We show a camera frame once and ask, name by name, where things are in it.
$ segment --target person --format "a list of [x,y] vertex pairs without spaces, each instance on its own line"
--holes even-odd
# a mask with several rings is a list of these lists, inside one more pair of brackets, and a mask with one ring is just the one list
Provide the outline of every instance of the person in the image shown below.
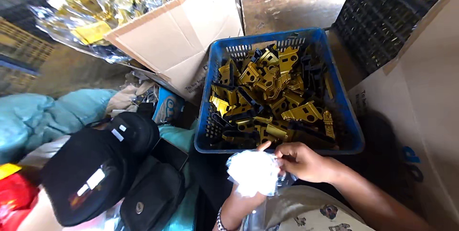
[[[258,147],[263,151],[266,142]],[[364,177],[333,158],[322,157],[301,142],[284,143],[275,150],[281,171],[313,183],[332,184],[350,204],[308,186],[279,189],[279,195],[266,198],[257,193],[242,197],[233,185],[225,200],[214,231],[247,230],[246,216],[264,214],[259,230],[284,231],[427,231],[425,220],[406,208]]]

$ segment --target concrete floor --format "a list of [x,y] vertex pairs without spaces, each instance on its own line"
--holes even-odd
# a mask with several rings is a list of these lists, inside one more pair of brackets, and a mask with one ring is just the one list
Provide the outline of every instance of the concrete floor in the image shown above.
[[129,67],[109,64],[100,58],[55,44],[55,49],[40,67],[28,92],[60,97],[83,88],[119,90]]
[[[327,28],[335,22],[345,0],[241,0],[246,35]],[[333,31],[329,43],[347,90],[364,77]]]

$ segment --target wrist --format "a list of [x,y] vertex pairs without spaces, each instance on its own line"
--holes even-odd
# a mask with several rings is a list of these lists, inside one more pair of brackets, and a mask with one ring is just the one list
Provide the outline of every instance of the wrist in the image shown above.
[[225,203],[223,203],[220,213],[220,219],[223,227],[227,230],[235,230],[241,225],[245,216],[246,214],[244,213],[244,210],[241,210],[240,207],[238,207],[233,195],[230,195],[226,199]]

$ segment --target black backpack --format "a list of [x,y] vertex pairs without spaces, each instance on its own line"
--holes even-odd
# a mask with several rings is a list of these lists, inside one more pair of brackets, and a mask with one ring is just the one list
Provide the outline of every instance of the black backpack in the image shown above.
[[139,113],[120,113],[105,129],[128,143],[138,162],[144,161],[160,139],[155,121]]
[[62,226],[89,221],[119,202],[138,170],[129,144],[110,130],[84,128],[41,170],[42,185]]

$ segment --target plastic crate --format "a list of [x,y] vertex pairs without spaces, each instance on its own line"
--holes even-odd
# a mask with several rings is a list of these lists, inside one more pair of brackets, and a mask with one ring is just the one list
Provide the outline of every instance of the plastic crate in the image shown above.
[[[0,54],[26,63],[38,70],[54,50],[54,46],[0,17]],[[0,66],[0,96],[25,93],[36,77],[20,70]]]
[[324,30],[318,28],[299,29],[286,32],[243,36],[215,41],[210,46],[208,74],[205,80],[204,93],[202,96],[201,110],[199,113],[198,129],[195,135],[195,148],[202,153],[236,153],[241,149],[218,150],[212,148],[212,142],[221,135],[222,128],[212,118],[215,112],[209,102],[212,81],[219,78],[219,68],[224,59],[232,56],[235,59],[245,58],[247,52],[252,50],[252,45],[262,42],[276,41],[277,48],[282,52],[288,46],[293,48],[315,43],[316,50],[322,54],[329,69],[333,85],[336,90],[336,111],[341,114],[341,120],[351,137],[348,148],[345,150],[316,150],[321,155],[357,154],[364,149],[364,138],[360,125],[356,120],[351,103],[347,98],[341,76],[336,67],[335,60],[330,51]]
[[333,27],[369,75],[397,56],[430,6],[422,0],[346,0]]

